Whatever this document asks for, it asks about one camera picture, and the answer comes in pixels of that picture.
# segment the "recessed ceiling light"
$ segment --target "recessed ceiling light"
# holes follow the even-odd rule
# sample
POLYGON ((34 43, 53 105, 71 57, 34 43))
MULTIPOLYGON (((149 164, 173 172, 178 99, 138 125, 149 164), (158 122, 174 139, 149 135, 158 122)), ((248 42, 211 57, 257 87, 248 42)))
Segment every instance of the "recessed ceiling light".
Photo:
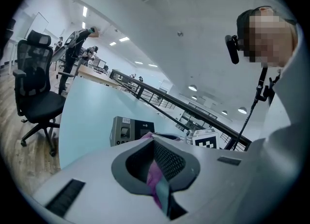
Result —
POLYGON ((86 14, 87 14, 87 7, 84 6, 84 8, 83 8, 83 16, 86 17, 86 14))
POLYGON ((124 41, 127 41, 127 40, 129 40, 128 37, 123 37, 123 38, 120 39, 121 42, 124 42, 124 41))
POLYGON ((241 112, 242 114, 246 114, 247 113, 247 109, 245 107, 240 107, 238 109, 239 112, 241 112))
POLYGON ((191 89, 191 90, 193 90, 193 91, 197 91, 197 87, 194 86, 194 85, 190 85, 188 88, 191 89))

